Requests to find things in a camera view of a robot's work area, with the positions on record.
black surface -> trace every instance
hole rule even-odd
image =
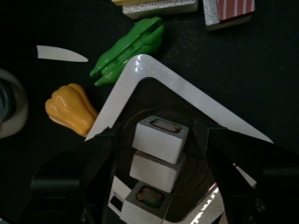
[[[256,1],[246,24],[206,32],[201,4],[193,13],[162,17],[165,33],[156,58],[278,145],[297,150],[297,17],[290,0]],[[1,1],[0,41],[60,46],[88,63],[0,56],[29,98],[21,132],[0,140],[0,214],[15,220],[29,199],[30,177],[44,161],[84,138],[44,112],[52,92],[70,82],[100,110],[113,85],[94,87],[89,70],[98,55],[133,25],[109,0]]]

red striped box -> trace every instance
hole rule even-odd
[[[217,0],[218,21],[233,19],[253,12],[254,0]]]

green pepper toy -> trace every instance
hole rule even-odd
[[[158,17],[144,18],[134,23],[129,33],[114,43],[97,59],[89,76],[101,74],[94,85],[116,83],[128,60],[137,54],[156,53],[162,40],[164,26]]]

black object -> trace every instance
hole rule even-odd
[[[229,224],[299,223],[299,157],[212,122],[194,122],[200,150],[218,186]],[[252,187],[236,166],[256,181]]]
[[[0,123],[11,117],[14,109],[14,91],[9,82],[0,78]]]
[[[32,198],[17,223],[106,223],[118,125],[65,150],[32,179]]]

